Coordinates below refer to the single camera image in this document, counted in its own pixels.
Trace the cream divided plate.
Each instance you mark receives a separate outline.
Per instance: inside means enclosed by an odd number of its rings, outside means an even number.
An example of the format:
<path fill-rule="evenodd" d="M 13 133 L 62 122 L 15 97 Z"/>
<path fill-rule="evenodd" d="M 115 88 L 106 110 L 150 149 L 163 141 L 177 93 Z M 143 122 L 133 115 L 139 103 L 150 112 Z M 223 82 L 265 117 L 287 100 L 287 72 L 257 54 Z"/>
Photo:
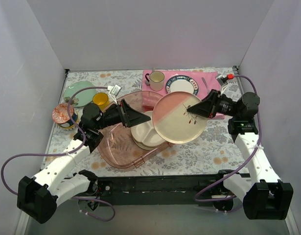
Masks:
<path fill-rule="evenodd" d="M 152 119 L 152 113 L 153 111 L 147 111 L 144 114 Z M 157 147 L 165 142 L 156 132 L 152 120 L 131 127 L 131 134 L 137 143 L 147 147 Z"/>

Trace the cream yellow floral plate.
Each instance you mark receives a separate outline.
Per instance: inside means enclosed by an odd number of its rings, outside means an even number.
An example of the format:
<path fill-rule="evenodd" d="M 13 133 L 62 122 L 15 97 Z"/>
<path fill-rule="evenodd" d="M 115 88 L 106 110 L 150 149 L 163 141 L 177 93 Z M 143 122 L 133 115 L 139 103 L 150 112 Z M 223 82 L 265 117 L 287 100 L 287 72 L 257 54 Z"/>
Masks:
<path fill-rule="evenodd" d="M 156 147 L 149 147 L 149 146 L 146 146 L 146 145 L 144 145 L 143 143 L 136 141 L 135 139 L 133 139 L 133 140 L 134 140 L 135 144 L 136 144 L 138 147 L 140 147 L 140 148 L 142 148 L 142 149 L 144 149 L 144 150 L 149 150 L 149 151 L 151 151 L 151 150 L 153 150 L 153 149 L 156 148 Z"/>

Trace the pink transparent plastic bin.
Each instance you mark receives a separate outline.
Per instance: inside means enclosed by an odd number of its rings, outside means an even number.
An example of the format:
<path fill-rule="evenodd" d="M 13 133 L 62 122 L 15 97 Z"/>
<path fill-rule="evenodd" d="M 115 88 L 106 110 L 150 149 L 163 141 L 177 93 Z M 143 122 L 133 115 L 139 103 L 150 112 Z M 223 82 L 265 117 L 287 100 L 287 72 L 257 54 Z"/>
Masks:
<path fill-rule="evenodd" d="M 117 100 L 125 99 L 131 108 L 145 113 L 153 111 L 161 98 L 161 94 L 153 91 L 139 91 L 124 95 Z M 156 147 L 143 149 L 133 140 L 131 129 L 124 127 L 122 123 L 109 126 L 101 130 L 101 133 L 104 138 L 97 149 L 110 166 L 119 169 L 138 168 L 147 160 L 173 146 L 172 143 L 165 141 Z"/>

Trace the pink cream floral plate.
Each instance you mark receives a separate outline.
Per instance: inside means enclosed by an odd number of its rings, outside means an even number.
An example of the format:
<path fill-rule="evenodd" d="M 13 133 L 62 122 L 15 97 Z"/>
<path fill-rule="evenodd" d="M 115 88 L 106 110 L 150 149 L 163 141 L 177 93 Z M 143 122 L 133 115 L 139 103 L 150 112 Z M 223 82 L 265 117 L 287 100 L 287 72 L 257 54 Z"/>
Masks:
<path fill-rule="evenodd" d="M 159 136 L 174 144 L 188 143 L 199 137 L 208 119 L 189 113 L 188 109 L 200 101 L 187 92 L 172 92 L 162 97 L 152 113 L 153 126 Z"/>

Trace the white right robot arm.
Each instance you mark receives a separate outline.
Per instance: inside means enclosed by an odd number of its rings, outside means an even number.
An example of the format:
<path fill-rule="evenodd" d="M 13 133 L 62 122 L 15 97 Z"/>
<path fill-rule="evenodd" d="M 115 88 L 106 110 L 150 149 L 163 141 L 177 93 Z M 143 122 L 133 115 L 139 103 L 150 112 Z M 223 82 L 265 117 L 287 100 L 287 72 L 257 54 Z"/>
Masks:
<path fill-rule="evenodd" d="M 292 201 L 294 190 L 275 173 L 261 146 L 262 131 L 256 93 L 244 93 L 237 101 L 216 90 L 200 103 L 187 107 L 190 114 L 213 118 L 217 113 L 230 116 L 228 132 L 245 162 L 236 170 L 199 191 L 194 200 L 203 203 L 200 195 L 215 187 L 219 194 L 232 192 L 242 201 L 248 219 L 284 220 Z"/>

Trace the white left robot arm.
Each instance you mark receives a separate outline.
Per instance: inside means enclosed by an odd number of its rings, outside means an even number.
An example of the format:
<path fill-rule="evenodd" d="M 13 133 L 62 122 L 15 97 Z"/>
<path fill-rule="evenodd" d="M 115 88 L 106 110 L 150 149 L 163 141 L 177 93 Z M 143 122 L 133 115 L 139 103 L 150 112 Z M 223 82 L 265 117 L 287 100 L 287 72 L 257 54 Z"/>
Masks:
<path fill-rule="evenodd" d="M 94 103 L 86 105 L 78 131 L 65 152 L 32 178 L 25 176 L 20 180 L 17 207 L 43 224 L 54 215 L 60 204 L 72 197 L 80 193 L 94 195 L 98 189 L 95 174 L 85 170 L 69 180 L 64 178 L 98 147 L 103 139 L 101 130 L 119 123 L 133 127 L 150 119 L 131 108 L 124 99 L 112 104 L 105 112 Z"/>

